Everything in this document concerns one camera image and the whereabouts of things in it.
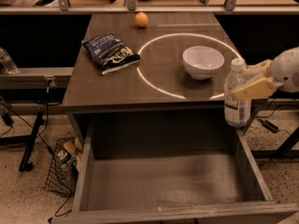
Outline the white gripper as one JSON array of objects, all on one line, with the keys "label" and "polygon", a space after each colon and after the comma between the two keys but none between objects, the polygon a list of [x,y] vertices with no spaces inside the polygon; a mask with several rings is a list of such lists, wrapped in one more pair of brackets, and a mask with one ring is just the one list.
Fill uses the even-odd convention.
[{"label": "white gripper", "polygon": [[230,94],[238,101],[267,98],[278,88],[289,93],[299,92],[299,47],[283,51],[272,62],[267,59],[250,65],[244,74],[263,77],[233,88]]}]

